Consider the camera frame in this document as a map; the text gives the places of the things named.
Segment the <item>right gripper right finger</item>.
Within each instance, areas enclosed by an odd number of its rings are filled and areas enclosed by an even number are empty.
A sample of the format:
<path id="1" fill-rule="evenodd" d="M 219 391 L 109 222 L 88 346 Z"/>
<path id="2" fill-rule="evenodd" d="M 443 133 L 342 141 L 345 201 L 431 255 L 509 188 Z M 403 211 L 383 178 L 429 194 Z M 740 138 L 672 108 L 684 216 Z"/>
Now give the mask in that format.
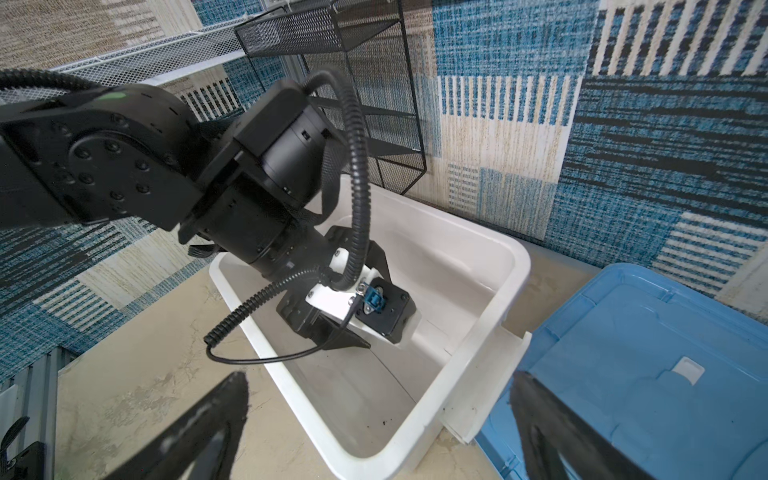
<path id="1" fill-rule="evenodd" d="M 512 376 L 510 404 L 530 479 L 649 479 L 528 372 Z"/>

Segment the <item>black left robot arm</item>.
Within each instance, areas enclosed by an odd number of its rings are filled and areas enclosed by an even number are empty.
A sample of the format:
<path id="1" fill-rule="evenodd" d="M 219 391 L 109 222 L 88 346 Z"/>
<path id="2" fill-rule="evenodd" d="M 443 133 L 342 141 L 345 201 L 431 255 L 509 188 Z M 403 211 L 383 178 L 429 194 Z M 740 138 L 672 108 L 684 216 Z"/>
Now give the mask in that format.
<path id="1" fill-rule="evenodd" d="M 244 114 L 201 121 L 146 84 L 106 87 L 50 70 L 5 69 L 5 91 L 56 97 L 1 109 L 1 226 L 137 217 L 194 236 L 268 285 L 206 336 L 208 352 L 282 292 L 315 285 L 362 306 L 371 194 L 364 115 L 352 82 L 325 68 L 283 79 Z"/>

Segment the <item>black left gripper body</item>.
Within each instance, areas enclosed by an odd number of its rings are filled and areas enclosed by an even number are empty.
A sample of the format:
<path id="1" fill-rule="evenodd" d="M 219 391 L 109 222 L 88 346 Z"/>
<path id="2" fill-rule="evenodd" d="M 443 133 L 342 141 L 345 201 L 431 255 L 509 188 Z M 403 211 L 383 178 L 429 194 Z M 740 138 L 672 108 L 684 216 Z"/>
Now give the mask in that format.
<path id="1" fill-rule="evenodd" d="M 361 328 L 353 326 L 350 321 L 346 327 L 342 327 L 343 321 L 336 320 L 312 307 L 305 297 L 309 290 L 317 283 L 303 281 L 297 286 L 291 286 L 280 300 L 277 312 L 288 323 L 295 333 L 312 340 L 324 350 L 336 350 L 343 348 L 369 349 L 371 339 L 385 340 L 378 335 L 367 333 Z"/>

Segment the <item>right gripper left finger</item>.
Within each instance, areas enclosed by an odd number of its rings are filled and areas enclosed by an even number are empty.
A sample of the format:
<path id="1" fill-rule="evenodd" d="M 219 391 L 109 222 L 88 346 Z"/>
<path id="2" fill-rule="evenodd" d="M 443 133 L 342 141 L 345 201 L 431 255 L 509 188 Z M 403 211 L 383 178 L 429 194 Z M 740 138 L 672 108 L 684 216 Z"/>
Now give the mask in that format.
<path id="1" fill-rule="evenodd" d="M 246 375 L 224 378 L 109 479 L 228 479 L 247 420 Z"/>

